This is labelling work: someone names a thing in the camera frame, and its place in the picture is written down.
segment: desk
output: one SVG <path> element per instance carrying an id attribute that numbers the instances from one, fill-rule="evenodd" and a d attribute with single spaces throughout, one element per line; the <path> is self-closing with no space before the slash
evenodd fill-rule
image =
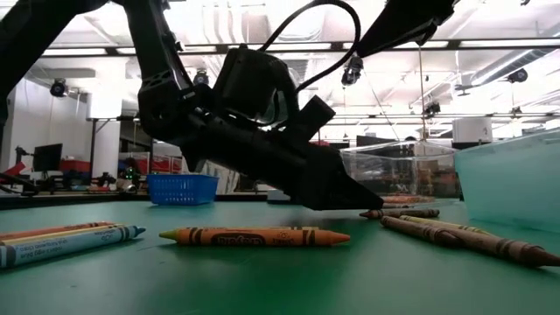
<path id="1" fill-rule="evenodd" d="M 462 204 L 441 218 L 467 223 Z M 195 208 L 111 202 L 0 212 L 0 230 L 84 221 L 146 226 L 141 241 L 0 272 L 1 314 L 558 314 L 560 269 L 526 269 L 438 248 L 360 211 L 217 202 Z M 560 254 L 560 234 L 471 222 Z M 320 226 L 335 248 L 179 248 L 178 226 Z"/>

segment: blue basket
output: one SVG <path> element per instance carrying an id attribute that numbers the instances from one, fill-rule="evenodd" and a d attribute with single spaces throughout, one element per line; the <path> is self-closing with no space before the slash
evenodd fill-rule
<path id="1" fill-rule="evenodd" d="M 213 202 L 218 178 L 207 175 L 148 175 L 151 202 L 194 206 Z"/>

